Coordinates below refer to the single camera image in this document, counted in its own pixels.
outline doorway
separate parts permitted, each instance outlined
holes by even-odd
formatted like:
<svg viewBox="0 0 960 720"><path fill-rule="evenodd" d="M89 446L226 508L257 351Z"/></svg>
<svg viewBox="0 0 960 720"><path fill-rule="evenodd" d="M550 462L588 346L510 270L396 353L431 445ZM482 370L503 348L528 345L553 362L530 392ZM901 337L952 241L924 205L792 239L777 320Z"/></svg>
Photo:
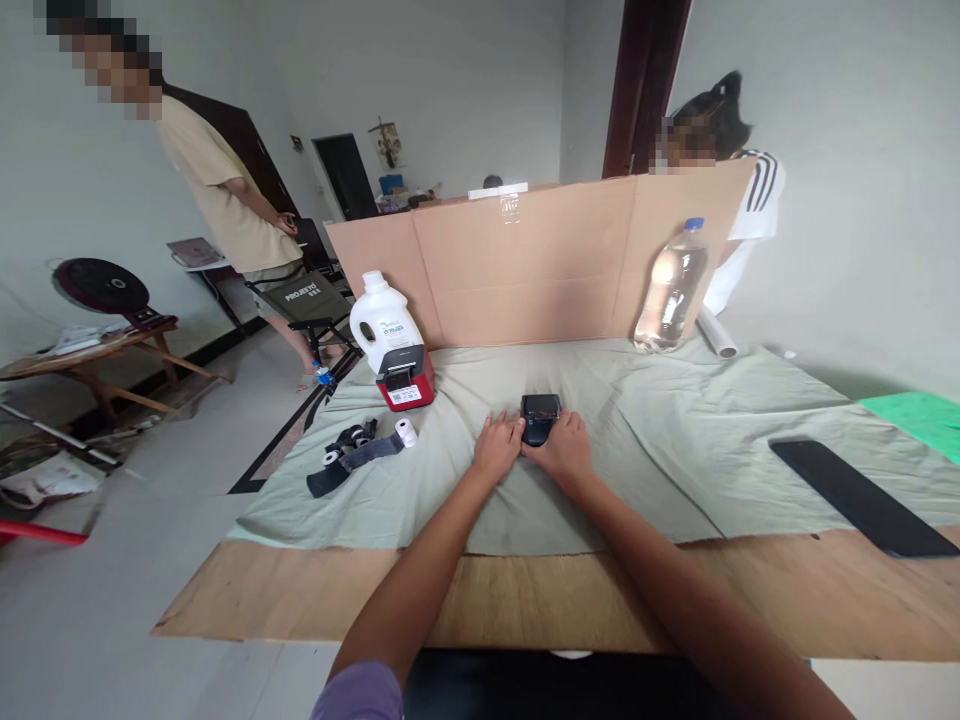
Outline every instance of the doorway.
<svg viewBox="0 0 960 720"><path fill-rule="evenodd" d="M343 219L360 220L379 215L353 133L315 138L313 146L330 178Z"/></svg>
<svg viewBox="0 0 960 720"><path fill-rule="evenodd" d="M648 172L691 0L626 0L603 177Z"/></svg>
<svg viewBox="0 0 960 720"><path fill-rule="evenodd" d="M163 92L189 107L223 135L223 139L250 171L260 193L270 201L277 212L292 212L297 217L300 216L280 173L277 172L277 166L273 164L273 159L260 139L260 133L257 132L250 113L183 88L168 85Z"/></svg>

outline ponytail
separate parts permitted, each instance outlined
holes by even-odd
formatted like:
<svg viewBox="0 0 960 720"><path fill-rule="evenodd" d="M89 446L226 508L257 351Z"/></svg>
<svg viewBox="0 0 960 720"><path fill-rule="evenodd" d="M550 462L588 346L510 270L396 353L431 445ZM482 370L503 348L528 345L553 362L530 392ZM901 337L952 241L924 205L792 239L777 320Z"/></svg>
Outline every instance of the ponytail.
<svg viewBox="0 0 960 720"><path fill-rule="evenodd" d="M724 101L737 102L740 99L740 85L743 83L743 75L739 70L727 73L723 79L713 86L710 91L714 95L723 98Z"/></svg>

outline purple sleeve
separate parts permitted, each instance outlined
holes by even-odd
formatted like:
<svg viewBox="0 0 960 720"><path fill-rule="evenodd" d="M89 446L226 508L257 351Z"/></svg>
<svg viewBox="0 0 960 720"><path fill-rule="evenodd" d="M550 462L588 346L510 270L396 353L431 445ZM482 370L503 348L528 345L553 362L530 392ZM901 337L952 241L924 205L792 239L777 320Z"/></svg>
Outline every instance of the purple sleeve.
<svg viewBox="0 0 960 720"><path fill-rule="evenodd" d="M403 693L382 662L356 663L330 681L310 720L402 720Z"/></svg>

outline white paper roll tube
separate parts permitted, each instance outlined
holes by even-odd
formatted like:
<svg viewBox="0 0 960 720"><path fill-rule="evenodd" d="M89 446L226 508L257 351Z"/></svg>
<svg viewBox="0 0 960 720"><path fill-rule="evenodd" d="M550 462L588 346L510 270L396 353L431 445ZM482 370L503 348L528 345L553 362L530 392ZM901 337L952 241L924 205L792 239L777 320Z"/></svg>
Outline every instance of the white paper roll tube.
<svg viewBox="0 0 960 720"><path fill-rule="evenodd" d="M413 436L416 437L417 431L413 429L413 423L411 423L407 418L402 418L397 420L397 432L400 433L400 437L406 437L410 433L413 433Z"/></svg>
<svg viewBox="0 0 960 720"><path fill-rule="evenodd" d="M736 357L737 353L740 352L736 343L733 342L733 338L717 320L717 316L710 312L706 306L700 308L700 314L697 315L697 325L700 326L703 336L719 357L729 360Z"/></svg>

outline electric fan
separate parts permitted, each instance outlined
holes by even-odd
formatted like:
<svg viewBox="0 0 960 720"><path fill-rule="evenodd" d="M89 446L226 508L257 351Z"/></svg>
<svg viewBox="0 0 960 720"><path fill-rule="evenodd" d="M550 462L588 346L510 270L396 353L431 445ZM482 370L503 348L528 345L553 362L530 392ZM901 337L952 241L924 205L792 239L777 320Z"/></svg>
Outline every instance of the electric fan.
<svg viewBox="0 0 960 720"><path fill-rule="evenodd" d="M123 315L138 330L176 322L151 308L150 292L129 270L106 260L64 260L53 271L53 286L74 305L107 315Z"/></svg>

